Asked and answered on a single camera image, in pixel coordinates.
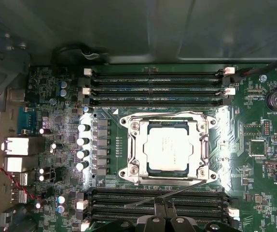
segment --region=red and black wire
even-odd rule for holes
[[[29,193],[29,192],[27,191],[27,189],[26,189],[24,186],[21,186],[20,183],[19,183],[17,180],[15,180],[14,177],[13,177],[9,172],[7,172],[6,170],[4,170],[4,169],[1,168],[1,167],[0,167],[0,171],[1,171],[2,173],[4,173],[5,175],[7,175],[8,178],[9,178],[13,183],[15,183],[16,187],[17,187],[18,189],[21,189],[21,190],[22,190],[27,196],[29,196],[31,199],[33,199],[33,200],[36,200],[36,199],[37,199],[37,200],[41,200],[41,197],[37,197],[37,196],[35,196],[35,195]]]

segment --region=connector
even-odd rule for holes
[[[44,152],[43,137],[9,137],[1,144],[6,155],[28,156]]]
[[[76,203],[76,209],[84,210],[85,208],[87,208],[88,203],[89,203],[88,200],[77,202]]]

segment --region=cable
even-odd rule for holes
[[[81,53],[84,56],[88,56],[91,54],[91,49],[87,45],[85,45],[83,43],[70,43],[67,45],[57,47],[52,51],[51,65],[57,64],[57,59],[61,53],[65,52],[65,51],[69,51],[69,50],[74,50],[74,49],[81,50]]]
[[[266,74],[275,68],[277,68],[277,60],[261,68],[244,68],[237,70],[235,74],[227,75],[227,77],[230,77],[233,82],[238,83],[247,76],[253,74]]]
[[[21,189],[22,191],[24,191],[24,193],[25,193],[26,195],[28,195],[31,199],[33,199],[33,200],[35,200],[35,199],[41,200],[41,197],[36,197],[35,195],[29,193],[29,192],[27,191],[27,189],[26,189],[24,186],[21,186],[21,185],[18,183],[18,181],[15,180],[15,179],[13,178],[13,176],[12,176],[9,172],[7,172],[6,170],[4,170],[4,169],[1,168],[1,167],[0,167],[0,171],[1,171],[2,173],[6,174],[6,175],[8,176],[8,178],[9,178],[10,180],[12,180],[12,181],[15,183],[15,185],[16,185],[19,189]]]

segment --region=microchip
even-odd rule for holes
[[[48,117],[49,113],[48,111],[42,111],[42,117]]]
[[[251,195],[250,194],[246,194],[246,202],[251,202]]]
[[[265,156],[266,155],[266,144],[265,140],[250,140],[249,141],[249,156]]]
[[[242,185],[248,185],[249,180],[242,178]]]
[[[69,193],[69,197],[70,197],[70,198],[75,198],[75,197],[76,197],[76,191],[71,191],[71,192]]]
[[[76,210],[75,209],[69,209],[69,214],[70,215],[75,215],[76,213]]]
[[[69,143],[75,143],[75,136],[74,135],[69,135],[68,136],[68,142]]]
[[[255,195],[255,196],[254,196],[254,201],[255,201],[256,203],[262,204],[262,203],[263,203],[263,197],[260,196],[260,195]]]
[[[62,116],[57,116],[54,118],[55,123],[61,123],[62,122]]]
[[[78,179],[77,178],[71,178],[70,179],[70,183],[72,184],[72,185],[77,185],[78,184]]]
[[[46,84],[47,82],[46,82],[46,78],[42,78],[41,80],[40,80],[40,85],[44,85],[44,84]]]

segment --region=black cable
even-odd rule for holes
[[[75,50],[79,49],[84,55],[89,55],[91,54],[91,49],[89,46],[83,44],[83,43],[70,43],[67,45],[63,45],[60,47],[55,48],[52,51],[52,57],[51,57],[51,64],[56,65],[57,64],[57,59],[59,55],[65,51],[70,51],[70,50]]]
[[[251,67],[251,68],[244,68],[244,69],[237,70],[235,74],[228,75],[228,77],[231,78],[231,81],[238,83],[242,79],[246,78],[247,76],[250,76],[253,74],[260,74],[260,75],[266,74],[275,68],[277,68],[277,60],[261,68],[254,69]]]

